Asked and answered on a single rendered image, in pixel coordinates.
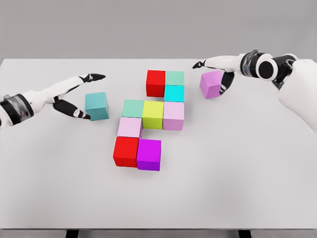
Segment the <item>pale pink block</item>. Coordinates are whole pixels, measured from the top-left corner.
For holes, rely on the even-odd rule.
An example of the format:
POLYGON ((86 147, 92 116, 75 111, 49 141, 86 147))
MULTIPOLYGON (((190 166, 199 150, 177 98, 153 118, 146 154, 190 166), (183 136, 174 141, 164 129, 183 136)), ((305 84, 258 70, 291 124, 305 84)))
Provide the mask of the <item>pale pink block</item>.
POLYGON ((121 117, 117 136, 140 138, 142 136, 142 119, 121 117))

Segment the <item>violet pink block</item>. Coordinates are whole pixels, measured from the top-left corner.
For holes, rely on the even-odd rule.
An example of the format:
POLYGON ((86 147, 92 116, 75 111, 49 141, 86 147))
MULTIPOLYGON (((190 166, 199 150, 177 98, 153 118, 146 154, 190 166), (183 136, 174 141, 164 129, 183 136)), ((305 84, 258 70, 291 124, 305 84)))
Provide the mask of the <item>violet pink block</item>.
POLYGON ((220 70, 203 73, 200 90, 206 99, 220 96, 222 72, 220 70))

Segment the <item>magenta block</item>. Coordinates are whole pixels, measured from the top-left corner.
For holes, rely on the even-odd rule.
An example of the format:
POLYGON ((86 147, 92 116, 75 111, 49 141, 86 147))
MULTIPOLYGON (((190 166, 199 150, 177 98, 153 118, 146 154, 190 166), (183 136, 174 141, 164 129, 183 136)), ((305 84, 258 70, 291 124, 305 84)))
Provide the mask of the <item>magenta block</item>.
POLYGON ((137 168, 160 171, 161 140, 140 139, 137 152, 137 168))

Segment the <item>yellow-green block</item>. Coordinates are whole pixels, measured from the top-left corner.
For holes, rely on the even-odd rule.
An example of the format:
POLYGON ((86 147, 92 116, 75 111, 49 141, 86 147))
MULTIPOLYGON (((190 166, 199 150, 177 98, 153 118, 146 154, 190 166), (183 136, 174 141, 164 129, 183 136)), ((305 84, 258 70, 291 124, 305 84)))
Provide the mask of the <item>yellow-green block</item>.
POLYGON ((162 129, 164 102, 144 101, 142 124, 145 129, 162 129))

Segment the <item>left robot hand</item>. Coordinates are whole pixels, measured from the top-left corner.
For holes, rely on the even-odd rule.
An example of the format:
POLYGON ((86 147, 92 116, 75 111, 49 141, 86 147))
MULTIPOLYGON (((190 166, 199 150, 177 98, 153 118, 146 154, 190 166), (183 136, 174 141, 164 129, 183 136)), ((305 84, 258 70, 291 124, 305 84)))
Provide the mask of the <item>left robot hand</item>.
POLYGON ((53 99, 53 108, 69 117, 79 119, 91 119, 90 115, 80 110, 77 106, 63 99, 63 96, 80 85, 88 82, 99 81, 106 76, 97 73, 88 73, 83 76, 75 76, 59 82, 47 89, 47 93, 53 99))

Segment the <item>mint green block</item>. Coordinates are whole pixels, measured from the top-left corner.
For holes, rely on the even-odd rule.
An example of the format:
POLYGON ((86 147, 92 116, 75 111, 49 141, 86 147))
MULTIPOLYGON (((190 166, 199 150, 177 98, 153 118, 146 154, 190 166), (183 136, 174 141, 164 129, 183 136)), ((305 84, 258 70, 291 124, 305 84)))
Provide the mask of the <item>mint green block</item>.
POLYGON ((125 99, 122 109, 122 117, 141 118, 143 114, 144 100, 125 99))
POLYGON ((165 84, 173 86, 184 86, 184 72, 183 71, 166 71, 165 84))

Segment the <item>cyan block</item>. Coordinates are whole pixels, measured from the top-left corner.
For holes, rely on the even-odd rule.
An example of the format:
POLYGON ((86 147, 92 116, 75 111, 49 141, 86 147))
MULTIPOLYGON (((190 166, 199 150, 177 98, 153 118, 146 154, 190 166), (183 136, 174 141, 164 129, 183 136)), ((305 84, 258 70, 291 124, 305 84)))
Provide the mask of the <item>cyan block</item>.
POLYGON ((185 87, 180 85, 166 85, 164 92, 164 101, 184 102, 185 87))

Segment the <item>teal block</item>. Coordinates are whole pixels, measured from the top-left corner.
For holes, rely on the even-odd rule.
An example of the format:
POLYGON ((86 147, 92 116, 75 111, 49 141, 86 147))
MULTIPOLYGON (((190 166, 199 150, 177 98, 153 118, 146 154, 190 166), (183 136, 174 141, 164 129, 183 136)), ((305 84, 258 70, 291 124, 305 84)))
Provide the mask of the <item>teal block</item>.
POLYGON ((105 92, 85 95, 85 111, 91 121, 109 119, 109 106, 105 92))

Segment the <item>lilac block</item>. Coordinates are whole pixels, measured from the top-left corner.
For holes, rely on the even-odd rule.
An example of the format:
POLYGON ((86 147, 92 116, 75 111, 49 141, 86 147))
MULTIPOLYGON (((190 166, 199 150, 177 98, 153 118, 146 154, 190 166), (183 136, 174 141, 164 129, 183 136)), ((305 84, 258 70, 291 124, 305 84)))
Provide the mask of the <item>lilac block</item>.
POLYGON ((184 125, 185 105, 183 102, 164 102, 163 129, 181 131, 184 125))

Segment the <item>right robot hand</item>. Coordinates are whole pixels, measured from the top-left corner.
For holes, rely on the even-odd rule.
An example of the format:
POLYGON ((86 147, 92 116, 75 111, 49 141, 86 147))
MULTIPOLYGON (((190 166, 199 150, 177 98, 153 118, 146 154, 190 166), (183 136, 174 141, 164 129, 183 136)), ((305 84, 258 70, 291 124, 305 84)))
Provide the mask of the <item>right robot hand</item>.
POLYGON ((240 61, 237 56, 216 56, 198 61, 193 65, 193 69, 207 67, 211 69, 223 70, 219 95, 224 94, 231 86, 235 73, 240 72, 240 61))

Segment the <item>red block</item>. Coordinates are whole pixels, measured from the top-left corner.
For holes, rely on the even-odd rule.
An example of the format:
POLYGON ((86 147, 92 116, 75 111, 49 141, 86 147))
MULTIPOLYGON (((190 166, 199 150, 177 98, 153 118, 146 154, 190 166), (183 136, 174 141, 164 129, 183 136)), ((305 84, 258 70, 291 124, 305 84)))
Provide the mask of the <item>red block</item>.
POLYGON ((163 70, 148 70, 146 79, 146 94, 148 97, 164 97, 165 73, 163 70))
POLYGON ((118 167, 137 167, 137 152, 139 138, 122 137, 116 138, 113 159, 118 167))

